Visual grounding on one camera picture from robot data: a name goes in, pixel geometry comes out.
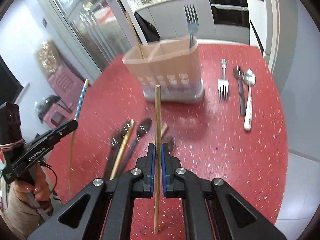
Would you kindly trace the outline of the person's left hand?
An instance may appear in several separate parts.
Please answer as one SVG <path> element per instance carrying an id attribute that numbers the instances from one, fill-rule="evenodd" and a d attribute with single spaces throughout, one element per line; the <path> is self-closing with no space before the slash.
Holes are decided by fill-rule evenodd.
<path id="1" fill-rule="evenodd" d="M 30 185 L 27 182 L 21 180 L 16 180 L 11 184 L 19 200 L 30 204 L 27 193 L 33 193 L 37 202 L 45 202 L 49 200 L 49 185 L 46 182 L 46 175 L 39 164 L 36 165 L 35 175 L 35 185 Z"/>

